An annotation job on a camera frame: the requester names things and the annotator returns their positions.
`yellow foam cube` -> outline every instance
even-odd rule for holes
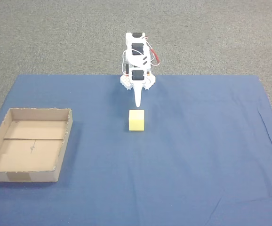
[[[144,110],[130,110],[128,115],[130,131],[144,131]]]

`blue cloth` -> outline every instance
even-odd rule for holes
[[[71,108],[59,181],[0,183],[0,226],[272,226],[272,110],[255,76],[157,76],[145,131],[119,76],[22,75],[11,107]]]

